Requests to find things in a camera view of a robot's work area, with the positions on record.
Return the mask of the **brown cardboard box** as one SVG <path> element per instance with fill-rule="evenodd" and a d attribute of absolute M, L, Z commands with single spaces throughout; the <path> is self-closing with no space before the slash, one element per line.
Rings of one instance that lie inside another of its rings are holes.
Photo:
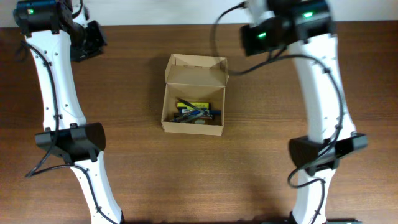
<path fill-rule="evenodd" d="M 166 133 L 220 136 L 224 129 L 225 94 L 228 83 L 228 61 L 225 57 L 173 54 L 165 69 L 165 95 L 161 123 Z M 203 124 L 194 120 L 173 122 L 179 113 L 179 99 L 189 103 L 209 103 L 220 111 Z"/>

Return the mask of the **blue whiteboard marker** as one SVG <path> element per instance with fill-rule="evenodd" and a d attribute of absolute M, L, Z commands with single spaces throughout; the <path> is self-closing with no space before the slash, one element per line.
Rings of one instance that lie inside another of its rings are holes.
<path fill-rule="evenodd" d="M 195 109 L 180 109 L 179 112 L 182 114 L 189 113 L 192 111 L 196 111 Z M 211 115 L 221 115 L 221 110 L 209 110 L 208 111 Z"/>

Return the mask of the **yellow highlighter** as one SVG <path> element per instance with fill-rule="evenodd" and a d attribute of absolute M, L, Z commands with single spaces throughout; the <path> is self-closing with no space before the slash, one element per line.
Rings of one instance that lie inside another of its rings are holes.
<path fill-rule="evenodd" d="M 200 109 L 207 109 L 210 110 L 211 109 L 211 104 L 207 103 L 207 102 L 193 102 L 192 103 L 193 106 L 200 108 Z M 188 109 L 188 110 L 192 110 L 193 108 L 191 106 L 186 105 L 185 103 L 182 102 L 178 102 L 177 103 L 177 108 L 178 109 Z"/>

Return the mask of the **black whiteboard marker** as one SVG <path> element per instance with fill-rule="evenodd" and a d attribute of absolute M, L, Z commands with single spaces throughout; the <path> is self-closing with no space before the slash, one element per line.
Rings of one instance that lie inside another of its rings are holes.
<path fill-rule="evenodd" d="M 210 120 L 212 120 L 213 117 L 212 116 L 205 116 L 205 115 L 196 114 L 196 115 L 189 116 L 187 119 L 184 120 L 184 122 L 193 121 L 195 119 L 204 119 L 204 120 L 210 119 Z"/>

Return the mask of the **blue ballpoint pen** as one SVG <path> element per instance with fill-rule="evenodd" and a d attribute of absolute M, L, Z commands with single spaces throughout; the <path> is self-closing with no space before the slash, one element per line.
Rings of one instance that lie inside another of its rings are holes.
<path fill-rule="evenodd" d="M 187 122 L 189 122 L 193 119 L 196 119 L 202 115 L 203 115 L 203 113 L 201 113 L 199 111 L 192 111 L 192 112 L 185 113 L 185 114 L 176 114 L 175 117 L 170 120 L 170 122 L 187 123 Z"/>

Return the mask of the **dark ballpoint pen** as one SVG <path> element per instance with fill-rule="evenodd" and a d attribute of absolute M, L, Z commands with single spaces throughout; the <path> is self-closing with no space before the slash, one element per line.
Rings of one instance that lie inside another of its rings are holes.
<path fill-rule="evenodd" d="M 206 116 L 211 116 L 211 114 L 210 114 L 209 112 L 207 112 L 206 110 L 201 109 L 201 108 L 198 108 L 198 107 L 196 107 L 195 105 L 193 105 L 193 104 L 191 104 L 191 103 L 189 103 L 189 102 L 187 102 L 187 101 L 185 101 L 185 100 L 183 100 L 183 99 L 181 99 L 181 98 L 177 98 L 177 99 L 178 99 L 178 101 L 184 103 L 185 105 L 187 105 L 187 106 L 189 106 L 189 107 L 192 107 L 192 108 L 195 109 L 195 110 L 198 110 L 199 112 L 203 113 L 204 115 L 206 115 Z"/>

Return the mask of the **yellow tape roll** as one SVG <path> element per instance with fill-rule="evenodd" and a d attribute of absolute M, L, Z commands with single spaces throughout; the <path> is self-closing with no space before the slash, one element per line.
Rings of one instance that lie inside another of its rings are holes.
<path fill-rule="evenodd" d="M 206 121 L 202 120 L 202 119 L 198 119 L 198 120 L 194 121 L 194 124 L 206 124 Z"/>

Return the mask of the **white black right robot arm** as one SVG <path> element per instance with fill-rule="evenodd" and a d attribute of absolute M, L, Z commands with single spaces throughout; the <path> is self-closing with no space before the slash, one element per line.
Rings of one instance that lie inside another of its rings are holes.
<path fill-rule="evenodd" d="M 326 223 L 326 199 L 342 158 L 368 145 L 357 132 L 345 100 L 338 37 L 326 1 L 245 1 L 252 22 L 241 29 L 246 55 L 276 51 L 269 63 L 294 61 L 307 113 L 308 132 L 288 143 L 297 190 L 289 223 Z"/>

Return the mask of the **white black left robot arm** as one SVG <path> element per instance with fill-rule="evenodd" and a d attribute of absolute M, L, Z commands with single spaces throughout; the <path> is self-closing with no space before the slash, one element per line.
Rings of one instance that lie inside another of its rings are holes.
<path fill-rule="evenodd" d="M 34 59 L 44 107 L 44 130 L 35 135 L 35 143 L 45 155 L 26 177 L 50 171 L 44 162 L 59 157 L 63 164 L 54 169 L 71 169 L 76 175 L 91 222 L 124 223 L 104 165 L 103 125 L 86 122 L 72 73 L 72 62 L 103 53 L 107 41 L 101 26 L 82 2 L 74 10 L 71 1 L 18 1 L 13 16 L 25 37 L 21 45 Z"/>

